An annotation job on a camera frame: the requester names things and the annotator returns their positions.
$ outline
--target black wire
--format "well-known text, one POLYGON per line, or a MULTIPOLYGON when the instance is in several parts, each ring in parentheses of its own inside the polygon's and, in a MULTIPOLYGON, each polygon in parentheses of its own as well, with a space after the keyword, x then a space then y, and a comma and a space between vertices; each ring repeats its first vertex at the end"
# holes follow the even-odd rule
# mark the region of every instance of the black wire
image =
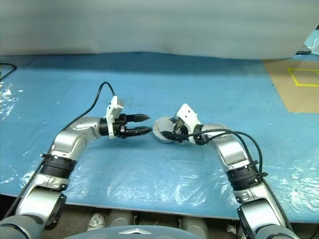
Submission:
MULTIPOLYGON (((97 103, 97 101, 98 101, 98 99, 99 99, 101 90, 102 90, 102 88, 103 88, 104 85, 108 85, 109 88, 110 88, 110 90, 111 90, 111 92, 112 92, 112 94, 113 94, 113 96, 115 95, 115 92, 114 92, 114 90, 113 90, 111 84, 108 83, 108 82, 106 82, 106 81, 103 82, 103 83, 100 85, 99 90, 98 90, 98 92, 96 93, 96 97, 95 97, 95 99, 94 99, 92 105, 90 106, 90 108, 87 109, 87 110, 86 110, 85 112, 83 112, 82 114, 80 114, 78 117, 76 117, 76 118, 75 118, 74 120, 72 120, 70 123, 68 123, 60 132, 66 130, 70 125, 72 125, 74 122, 76 122, 78 119, 80 119, 81 117, 83 117, 84 115, 86 115, 88 112, 90 112, 90 111, 94 108, 94 106, 96 105, 96 103, 97 103)), ((50 151, 51 151, 53 145, 54 145, 54 140, 53 140, 53 142, 51 143, 51 145, 50 145, 50 147, 49 147, 47 153, 50 153, 50 151)), ((32 182, 32 180, 34 179, 34 177, 36 176, 36 174, 39 172, 39 170, 40 170, 41 166, 43 165, 43 163, 44 163, 44 159, 41 160, 39 166, 36 168, 36 170, 34 171, 34 173, 32 174, 32 176, 31 176, 30 179, 28 180, 27 184, 21 189, 21 192, 20 192, 19 195, 16 197, 16 199, 14 200, 14 202, 12 203, 12 205, 10 206, 10 208, 8 209, 8 211, 6 212, 6 214, 5 214, 5 216, 4 216, 3 219, 7 218, 7 217, 12 213, 12 211, 15 209, 15 207, 16 207, 17 204, 19 203, 19 200, 20 200, 21 196, 22 196, 22 195, 25 193, 25 191, 27 190, 27 188, 29 187, 30 183, 32 182)))
POLYGON ((318 224, 318 226, 317 226, 317 229, 315 230, 315 233, 314 233, 309 239, 315 238, 315 236, 316 236, 316 234, 318 233, 318 231, 319 231, 319 224, 318 224))
POLYGON ((16 65, 13 65, 13 64, 10 64, 10 63, 0 63, 0 65, 6 65, 6 66, 12 66, 13 67, 8 73, 6 73, 4 76, 2 76, 0 78, 0 81, 2 81, 5 77, 10 75, 13 71, 15 71, 17 69, 16 65))
POLYGON ((210 133, 210 132, 220 132, 220 131, 224 131, 224 133, 220 133, 220 134, 217 134, 217 135, 214 135, 210 138, 208 138, 206 141, 204 141, 203 144, 207 144, 208 142, 210 142, 211 140, 213 140, 214 138, 217 138, 217 137, 220 137, 220 136, 223 136, 223 135, 226 135, 226 134, 234 134, 235 136, 237 136, 239 138, 239 140, 241 141, 246 153, 247 153, 247 156, 248 156, 248 159, 251 163, 253 163, 253 159, 251 157, 251 154, 248 150, 248 147, 245 143, 245 141, 243 140, 243 138, 240 136, 241 135, 244 135, 246 137, 248 137, 253 143, 254 145, 256 146, 257 148, 257 151, 258 151, 258 155, 259 155, 259 173, 261 175, 261 180, 262 182, 265 184, 266 188, 268 189, 269 193, 272 195, 272 197, 274 198, 274 201, 276 202, 276 204, 278 205, 278 208, 279 208, 279 211, 281 212, 285 222, 286 222, 286 226, 289 230, 291 230, 292 232, 294 232, 294 229, 291 225, 291 223, 289 222, 289 219, 284 211, 284 209, 282 208, 281 204, 279 203, 275 193, 273 192, 273 190, 271 189, 271 187, 269 186, 269 184, 267 183, 266 179, 262 176, 262 173, 263 173, 263 154, 261 152, 261 149, 260 149, 260 146, 258 145, 258 143, 256 142, 256 140, 249 134, 247 133, 244 133, 244 132, 240 132, 240 131, 232 131, 230 129, 225 129, 225 128, 220 128, 220 129, 208 129, 208 130, 203 130, 203 131, 200 131, 200 132, 196 132, 196 133, 190 133, 190 134, 186 134, 186 135, 176 135, 176 137, 180 137, 180 138, 188 138, 188 137, 191 137, 191 136, 197 136, 197 135, 201 135, 202 133, 210 133))

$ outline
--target white backdrop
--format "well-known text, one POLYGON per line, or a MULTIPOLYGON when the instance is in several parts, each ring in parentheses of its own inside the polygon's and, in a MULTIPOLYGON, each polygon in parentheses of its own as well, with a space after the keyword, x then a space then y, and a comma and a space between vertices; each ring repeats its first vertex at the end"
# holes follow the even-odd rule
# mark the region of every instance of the white backdrop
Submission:
POLYGON ((2 55, 150 51, 291 57, 319 0, 0 0, 2 55))

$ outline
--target cardboard surface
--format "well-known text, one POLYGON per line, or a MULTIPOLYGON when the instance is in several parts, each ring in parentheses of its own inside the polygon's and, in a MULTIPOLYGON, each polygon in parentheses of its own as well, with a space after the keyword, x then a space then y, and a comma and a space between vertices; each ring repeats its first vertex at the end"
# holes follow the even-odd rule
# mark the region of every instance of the cardboard surface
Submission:
POLYGON ((265 67, 290 112, 319 113, 319 63, 264 61, 265 67))

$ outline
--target blue plastic sheet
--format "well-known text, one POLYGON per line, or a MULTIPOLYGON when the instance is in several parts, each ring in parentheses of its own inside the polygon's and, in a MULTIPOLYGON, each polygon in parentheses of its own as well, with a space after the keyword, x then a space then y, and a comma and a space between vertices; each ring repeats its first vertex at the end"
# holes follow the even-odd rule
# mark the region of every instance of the blue plastic sheet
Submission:
MULTIPOLYGON (((2 60, 18 66, 0 88, 2 194, 19 193, 39 154, 107 80, 124 99, 125 113, 151 117, 131 126, 152 127, 188 103, 202 123, 251 134, 289 219, 318 221, 319 115, 287 112, 262 62, 151 53, 2 60)), ((110 99, 104 89, 89 115, 104 116, 110 99)), ((237 217, 238 204, 211 148, 162 144, 151 134, 91 142, 65 194, 70 204, 237 217)))

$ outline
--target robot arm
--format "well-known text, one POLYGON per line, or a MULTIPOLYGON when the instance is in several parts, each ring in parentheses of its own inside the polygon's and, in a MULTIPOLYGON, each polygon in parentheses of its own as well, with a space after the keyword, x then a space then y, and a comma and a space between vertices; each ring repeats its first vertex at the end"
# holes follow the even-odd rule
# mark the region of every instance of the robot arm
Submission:
POLYGON ((272 239, 298 237, 289 229, 280 205, 272 196, 263 175, 246 150, 226 126, 201 124, 196 113, 184 104, 174 118, 157 120, 154 134, 163 142, 188 140, 215 151, 233 188, 239 206, 237 212, 247 238, 272 239))
POLYGON ((123 101, 113 96, 104 118, 79 118, 57 135, 51 150, 41 155, 43 166, 20 201, 15 216, 0 222, 1 237, 40 238, 44 229, 50 230, 57 225, 66 202, 62 191, 67 189, 70 175, 89 141, 106 135, 111 139, 115 136, 126 138, 152 130, 148 127, 127 128, 127 122, 140 122, 149 117, 121 114, 123 107, 123 101))

